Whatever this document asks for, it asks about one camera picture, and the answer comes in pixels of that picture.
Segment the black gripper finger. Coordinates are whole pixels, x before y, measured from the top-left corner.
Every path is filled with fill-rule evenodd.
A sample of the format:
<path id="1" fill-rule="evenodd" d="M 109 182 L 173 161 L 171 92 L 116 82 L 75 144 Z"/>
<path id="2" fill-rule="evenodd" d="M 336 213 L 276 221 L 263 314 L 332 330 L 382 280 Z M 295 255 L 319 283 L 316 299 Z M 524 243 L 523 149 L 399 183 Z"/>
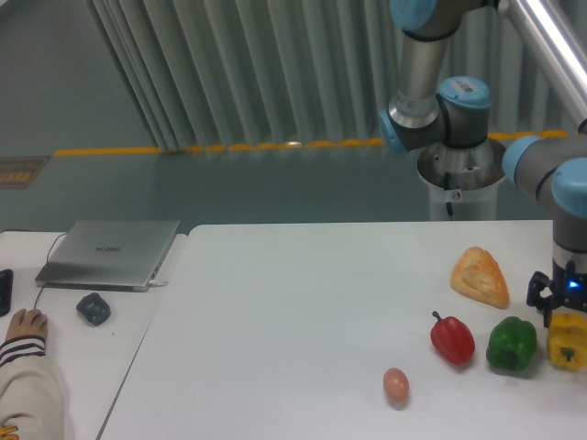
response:
<path id="1" fill-rule="evenodd" d="M 551 280 L 546 274 L 536 271 L 528 283 L 526 293 L 526 305 L 542 314 L 545 328 L 549 328 L 551 323 L 552 295 L 543 296 L 542 292 L 550 288 L 550 284 Z"/>

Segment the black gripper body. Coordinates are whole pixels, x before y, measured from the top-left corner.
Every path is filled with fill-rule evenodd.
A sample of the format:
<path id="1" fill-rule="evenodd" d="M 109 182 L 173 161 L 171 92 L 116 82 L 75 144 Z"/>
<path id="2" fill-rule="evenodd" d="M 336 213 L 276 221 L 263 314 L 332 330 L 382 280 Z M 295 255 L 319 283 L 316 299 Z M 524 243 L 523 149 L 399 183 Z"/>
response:
<path id="1" fill-rule="evenodd" d="M 569 308 L 586 312 L 586 272 L 579 271 L 578 264 L 569 260 L 564 265 L 553 262 L 552 308 Z"/>

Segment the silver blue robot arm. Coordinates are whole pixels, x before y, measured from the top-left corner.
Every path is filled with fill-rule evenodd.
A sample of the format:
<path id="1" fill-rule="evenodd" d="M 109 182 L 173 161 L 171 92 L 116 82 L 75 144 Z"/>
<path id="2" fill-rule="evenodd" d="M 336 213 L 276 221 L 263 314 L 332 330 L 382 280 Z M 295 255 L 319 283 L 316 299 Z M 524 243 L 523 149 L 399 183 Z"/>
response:
<path id="1" fill-rule="evenodd" d="M 586 51 L 552 1 L 494 1 L 531 51 L 577 127 L 573 137 L 525 136 L 508 146 L 488 137 L 488 86 L 468 76 L 440 80 L 449 38 L 482 1 L 393 1 L 404 44 L 396 93 L 379 115 L 397 153 L 418 150 L 433 219 L 494 215 L 496 188 L 510 180 L 552 219 L 552 271 L 536 272 L 526 302 L 545 318 L 586 308 Z"/>

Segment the cream striped sleeve forearm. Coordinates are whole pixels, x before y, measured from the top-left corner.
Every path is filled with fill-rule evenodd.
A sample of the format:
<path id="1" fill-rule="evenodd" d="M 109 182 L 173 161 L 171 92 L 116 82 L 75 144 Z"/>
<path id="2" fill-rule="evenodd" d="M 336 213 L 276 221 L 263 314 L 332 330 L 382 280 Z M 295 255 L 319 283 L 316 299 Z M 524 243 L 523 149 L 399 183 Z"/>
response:
<path id="1" fill-rule="evenodd" d="M 42 336 L 19 336 L 1 345 L 1 437 L 64 437 L 63 393 Z"/>

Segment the person's hand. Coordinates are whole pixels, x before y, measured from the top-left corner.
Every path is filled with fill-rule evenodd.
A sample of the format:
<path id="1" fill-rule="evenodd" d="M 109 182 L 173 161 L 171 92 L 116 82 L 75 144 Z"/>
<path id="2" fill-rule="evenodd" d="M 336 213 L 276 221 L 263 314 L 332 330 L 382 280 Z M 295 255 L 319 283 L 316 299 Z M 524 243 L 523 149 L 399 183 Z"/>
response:
<path id="1" fill-rule="evenodd" d="M 38 309 L 21 309 L 16 312 L 6 331 L 6 341 L 19 337 L 46 339 L 49 332 L 48 316 Z"/>

